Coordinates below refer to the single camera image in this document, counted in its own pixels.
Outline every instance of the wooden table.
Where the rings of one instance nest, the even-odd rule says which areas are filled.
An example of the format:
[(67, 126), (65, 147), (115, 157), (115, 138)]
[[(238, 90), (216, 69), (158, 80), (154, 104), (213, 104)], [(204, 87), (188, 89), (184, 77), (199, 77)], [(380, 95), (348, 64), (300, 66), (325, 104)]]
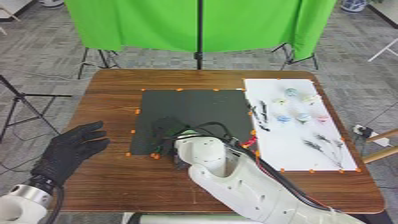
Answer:
[(348, 213), (378, 213), (383, 199), (350, 141), (314, 75), (294, 71), (101, 70), (90, 81), (69, 128), (103, 120), (111, 144), (67, 181), (65, 211), (230, 212), (175, 171), (168, 158), (126, 156), (142, 89), (234, 89), (243, 78), (294, 78), (314, 81), (316, 90), (346, 139), (360, 172), (286, 172), (303, 192)]

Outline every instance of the black stand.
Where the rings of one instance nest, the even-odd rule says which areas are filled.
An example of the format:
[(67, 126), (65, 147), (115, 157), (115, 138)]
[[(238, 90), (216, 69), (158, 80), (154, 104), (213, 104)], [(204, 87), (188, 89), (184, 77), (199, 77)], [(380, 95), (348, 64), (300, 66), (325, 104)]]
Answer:
[[(83, 58), (81, 58), (81, 64), (79, 64), (79, 69), (78, 69), (78, 79), (81, 78), (83, 67), (85, 66), (92, 66), (92, 64), (85, 62), (88, 50), (90, 50), (88, 48), (83, 49)], [(111, 65), (111, 66), (108, 65), (108, 62), (106, 62), (106, 59), (104, 59), (104, 55), (103, 55), (103, 50), (97, 50), (97, 54), (99, 54), (101, 61), (103, 61), (103, 66), (99, 66), (99, 68), (101, 69), (108, 69), (108, 68), (119, 67), (115, 61), (113, 61), (115, 65)]]
[[(44, 121), (44, 123), (46, 123), (47, 127), (51, 128), (53, 132), (56, 134), (60, 134), (58, 131), (56, 131), (56, 129), (55, 129), (55, 127), (53, 127), (53, 125), (49, 124), (49, 122), (47, 122), (47, 120), (44, 118), (44, 114), (46, 114), (46, 111), (47, 111), (47, 108), (51, 106), (51, 103), (53, 103), (55, 98), (56, 97), (71, 97), (71, 95), (24, 94), (24, 93), (19, 93), (17, 92), (14, 86), (10, 85), (7, 79), (3, 78), (1, 75), (0, 75), (0, 82), (1, 82), (1, 84), (5, 86), (5, 88), (8, 89), (8, 91), (14, 93), (12, 106), (10, 106), (10, 111), (8, 111), (8, 115), (7, 115), (7, 119), (5, 119), (1, 134), (0, 134), (0, 142), (3, 140), (3, 135), (5, 135), (7, 128), (12, 127), (12, 126), (16, 126), (17, 124), (26, 123), (28, 121), (37, 120), (37, 119), (40, 119)], [(42, 109), (40, 112), (37, 111), (35, 107), (31, 106), (31, 104), (30, 104), (30, 102), (28, 102), (28, 100), (24, 98), (26, 96), (51, 97), (51, 100), (49, 100), (47, 105), (46, 105), (46, 107), (44, 107), (44, 109)], [(28, 118), (28, 119), (24, 119), (24, 120), (10, 123), (10, 118), (12, 118), (12, 114), (14, 114), (17, 102), (21, 102), (24, 104), (24, 106), (26, 106), (26, 108), (31, 111), (31, 113), (33, 113), (35, 116), (31, 118)]]
[(286, 43), (284, 43), (282, 45), (278, 45), (278, 47), (271, 50), (271, 53), (273, 53), (278, 49), (282, 49), (284, 57), (286, 57), (286, 60), (284, 60), (284, 63), (282, 63), (282, 67), (280, 67), (280, 71), (284, 70), (286, 65), (293, 65), (294, 63), (305, 61), (307, 59), (312, 59), (312, 62), (314, 62), (314, 69), (316, 69), (316, 70), (319, 69), (318, 61), (316, 61), (316, 57), (314, 57), (314, 53), (312, 53), (312, 55), (310, 55), (307, 58), (303, 58), (302, 60), (294, 61), (294, 59), (293, 59), (293, 57), (291, 57), (291, 56), (293, 56), (293, 50), (291, 50), (289, 53), (287, 53)]
[(202, 70), (202, 4), (204, 0), (197, 0), (197, 52), (193, 54), (197, 70)]

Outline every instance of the white paper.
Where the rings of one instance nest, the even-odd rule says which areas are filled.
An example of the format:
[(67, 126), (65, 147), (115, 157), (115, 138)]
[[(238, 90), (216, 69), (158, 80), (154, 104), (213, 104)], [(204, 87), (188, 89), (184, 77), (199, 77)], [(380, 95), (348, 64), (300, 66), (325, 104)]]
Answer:
[[(284, 95), (287, 88), (296, 89), (298, 95), (293, 97)], [(355, 170), (355, 161), (341, 141), (323, 101), (319, 99), (312, 105), (302, 102), (305, 96), (318, 94), (312, 81), (307, 79), (245, 79), (245, 90), (245, 97), (250, 106), (255, 107), (259, 120), (262, 119), (259, 101), (266, 104), (266, 128), (270, 131), (259, 128), (254, 116), (252, 123), (261, 158), (271, 167), (286, 171), (307, 171), (310, 169), (316, 171)], [(278, 98), (287, 100), (284, 105), (273, 102)], [(300, 113), (307, 113), (312, 117), (305, 123), (296, 120)], [(278, 115), (289, 116), (291, 121), (278, 122)], [(328, 116), (325, 123), (316, 119), (319, 116)], [(316, 135), (321, 135), (330, 143), (319, 140)], [(303, 144), (303, 141), (316, 143), (321, 152)]]

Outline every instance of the gray carpet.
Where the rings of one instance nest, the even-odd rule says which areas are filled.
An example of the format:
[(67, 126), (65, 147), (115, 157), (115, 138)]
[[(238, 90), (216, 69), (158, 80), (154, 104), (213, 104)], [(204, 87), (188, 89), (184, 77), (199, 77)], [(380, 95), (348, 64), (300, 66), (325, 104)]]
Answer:
[[(74, 95), (71, 99), (56, 100), (47, 111), (47, 119), (56, 129), (62, 130), (88, 84), (88, 80), (74, 80), (83, 47), (65, 8), (47, 10), (35, 5), (21, 15), (21, 22), (1, 23), (1, 27), (8, 36), (0, 35), (0, 73), (23, 92)], [(335, 8), (316, 49), (319, 70), (312, 70), (310, 61), (286, 67), (286, 70), (314, 72), (346, 129), (353, 124), (369, 126), (376, 132), (398, 127), (398, 105), (394, 105), (398, 101), (398, 58), (385, 53), (373, 63), (366, 62), (396, 37), (398, 31), (367, 10), (350, 15)], [(282, 53), (271, 54), (270, 49), (211, 53), (204, 57), (206, 69), (278, 70), (282, 64)], [(195, 67), (190, 53), (151, 49), (127, 48), (115, 60), (122, 68), (191, 69)], [(94, 51), (88, 61), (99, 63)], [(95, 67), (87, 67), (83, 78), (90, 78), (94, 71)], [(47, 78), (37, 74), (60, 76), (71, 80)], [(1, 124), (12, 99), (1, 86), (0, 94)], [(31, 102), (37, 107), (44, 106), (42, 98), (33, 98)], [(17, 107), (17, 119), (28, 116), (26, 108)], [(14, 131), (8, 131), (0, 145), (0, 161), (8, 167), (37, 157), (51, 138), (49, 133), (40, 122), (23, 124)], [(47, 135), (33, 140), (19, 140), (19, 138), (26, 140), (42, 134)], [(364, 146), (362, 139), (357, 139), (355, 143), (362, 155), (378, 150), (374, 144)], [(17, 167), (17, 170), (28, 170), (31, 164), (33, 161)], [(373, 162), (367, 168), (383, 193), (387, 212), (398, 223), (398, 155)], [(26, 172), (7, 172), (0, 176), (0, 194), (26, 178)], [(119, 222), (120, 214), (113, 213), (67, 213), (58, 219), (62, 224)]]

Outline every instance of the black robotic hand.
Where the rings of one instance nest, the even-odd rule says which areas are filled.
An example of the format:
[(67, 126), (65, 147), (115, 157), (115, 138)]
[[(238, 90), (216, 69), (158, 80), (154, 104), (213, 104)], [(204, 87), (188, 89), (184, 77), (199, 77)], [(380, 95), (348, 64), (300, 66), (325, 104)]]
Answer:
[(106, 138), (103, 139), (106, 132), (97, 131), (101, 127), (101, 121), (79, 125), (51, 139), (30, 173), (33, 176), (44, 176), (58, 186), (63, 185), (83, 160), (88, 159), (108, 146), (110, 140)]

